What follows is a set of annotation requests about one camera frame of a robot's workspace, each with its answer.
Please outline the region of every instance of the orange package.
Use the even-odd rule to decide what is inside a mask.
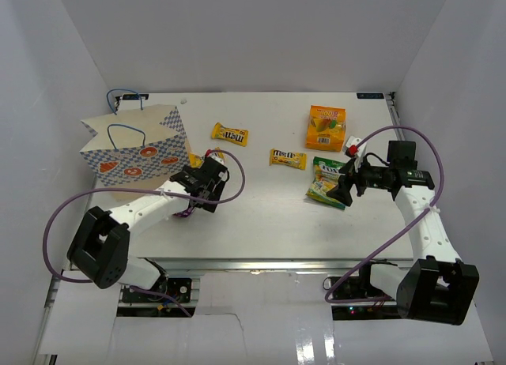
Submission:
[[[340,152],[345,142],[346,110],[311,106],[306,148]]]

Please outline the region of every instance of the green snack bag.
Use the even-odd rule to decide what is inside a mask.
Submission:
[[[345,205],[327,196],[327,191],[338,185],[339,169],[344,166],[343,162],[329,160],[327,158],[315,157],[313,159],[313,170],[315,179],[309,187],[308,195],[311,199],[331,205],[336,209],[345,209]]]

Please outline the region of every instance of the paper bag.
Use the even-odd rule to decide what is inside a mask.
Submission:
[[[190,146],[176,106],[155,105],[82,123],[93,138],[81,155],[104,186],[146,188],[146,180],[153,179],[150,188],[156,188],[190,164]]]

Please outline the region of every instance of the white table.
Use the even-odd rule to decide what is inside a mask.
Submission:
[[[246,188],[235,201],[220,205],[212,214],[202,210],[189,219],[172,218],[137,237],[130,253],[150,258],[227,259],[349,259],[363,258],[404,226],[391,195],[367,190],[344,212],[305,197],[312,182],[313,156],[346,162],[344,153],[304,147],[309,107],[312,104],[344,107],[347,135],[365,137],[391,125],[385,100],[359,100],[346,93],[195,93],[150,94],[145,105],[175,104],[183,118],[193,152],[204,153],[219,145],[236,154],[246,171]],[[138,108],[138,101],[122,101],[119,111]],[[211,140],[216,122],[249,130],[246,147]],[[368,151],[386,157],[387,131],[368,143]],[[306,152],[305,171],[269,166],[272,148]],[[224,196],[235,193],[240,173],[228,159],[231,179]],[[109,194],[95,194],[91,206],[109,209],[118,202]],[[382,258],[412,257],[408,237],[386,249]]]

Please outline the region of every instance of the gray wall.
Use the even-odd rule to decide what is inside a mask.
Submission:
[[[30,363],[49,272],[47,218],[92,175],[78,150],[79,119],[106,112],[107,91],[60,0],[0,0],[0,363]],[[56,221],[51,258],[64,259],[83,204]]]
[[[396,90],[445,0],[63,0],[111,87]]]
[[[480,272],[476,303],[497,363],[506,363],[505,22],[506,0],[447,0],[398,91],[402,123],[426,132],[443,157],[442,217]],[[419,156],[436,174],[423,144]]]

